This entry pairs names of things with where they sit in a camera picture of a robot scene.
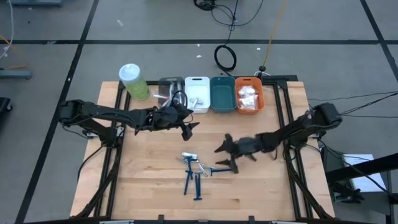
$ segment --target white box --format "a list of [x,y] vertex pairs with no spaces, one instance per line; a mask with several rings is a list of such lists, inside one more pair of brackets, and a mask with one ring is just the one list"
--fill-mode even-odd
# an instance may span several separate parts
[[[188,97],[187,108],[194,113],[206,113],[210,107],[210,79],[208,77],[185,78],[185,93]],[[198,98],[203,104],[196,104],[194,108],[190,98]]]

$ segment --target teal container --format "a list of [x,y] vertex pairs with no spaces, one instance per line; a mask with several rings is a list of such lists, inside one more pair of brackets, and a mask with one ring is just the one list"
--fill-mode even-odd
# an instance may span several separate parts
[[219,113],[235,110],[236,94],[233,77],[213,77],[210,79],[210,105]]

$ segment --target orange plastic bin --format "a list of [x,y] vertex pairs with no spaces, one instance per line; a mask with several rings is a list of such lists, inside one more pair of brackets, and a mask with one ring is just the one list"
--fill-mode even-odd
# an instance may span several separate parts
[[[238,91],[242,88],[242,86],[251,85],[254,89],[256,89],[259,97],[257,99],[257,109],[256,110],[247,110],[241,109],[239,99],[241,96]],[[235,80],[235,94],[236,94],[236,104],[238,105],[238,113],[241,114],[255,114],[260,111],[264,107],[264,96],[262,95],[262,83],[259,78],[256,77],[240,77]]]

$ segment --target concrete floor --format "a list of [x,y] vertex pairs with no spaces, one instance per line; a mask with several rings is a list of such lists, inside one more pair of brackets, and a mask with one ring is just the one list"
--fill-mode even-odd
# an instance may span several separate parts
[[[0,96],[10,97],[14,110],[0,132],[0,223],[14,223],[33,169],[65,83],[78,40],[94,0],[69,0],[63,7],[16,7],[16,47],[24,52],[34,73],[31,80],[0,80]],[[234,6],[234,1],[218,0]],[[240,1],[238,22],[247,21],[260,0]],[[398,15],[395,0],[368,1],[386,40],[397,40]],[[264,0],[259,15],[248,25],[237,27],[232,39],[268,39],[282,0]],[[226,18],[216,11],[220,19]],[[9,38],[9,8],[0,2],[0,34]],[[226,39],[210,12],[186,0],[99,0],[88,40],[176,40],[172,44],[86,44],[75,70],[67,99],[96,101],[101,82],[118,79],[125,63],[136,63],[147,80],[169,76],[217,76],[213,52],[218,44],[205,40]],[[275,35],[279,40],[377,40],[360,1],[289,0]],[[197,43],[184,44],[196,39]],[[28,44],[31,40],[67,40],[70,44]],[[252,75],[264,60],[264,44],[230,44],[238,56],[233,75]],[[393,57],[398,46],[388,45]],[[230,56],[220,52],[221,63]],[[13,52],[0,67],[21,64]],[[398,89],[397,78],[380,44],[274,44],[267,64],[273,75],[297,75],[309,98],[334,98]],[[365,104],[377,97],[336,101],[340,111]],[[360,115],[398,114],[398,99],[389,98],[359,111]],[[338,129],[325,136],[333,149],[350,153],[372,153],[382,157],[396,152],[398,119],[346,118]],[[76,172],[86,141],[56,129],[37,185],[26,222],[67,218],[76,188]],[[398,192],[398,172],[392,173]],[[384,216],[358,205],[335,204],[343,220],[384,223]]]

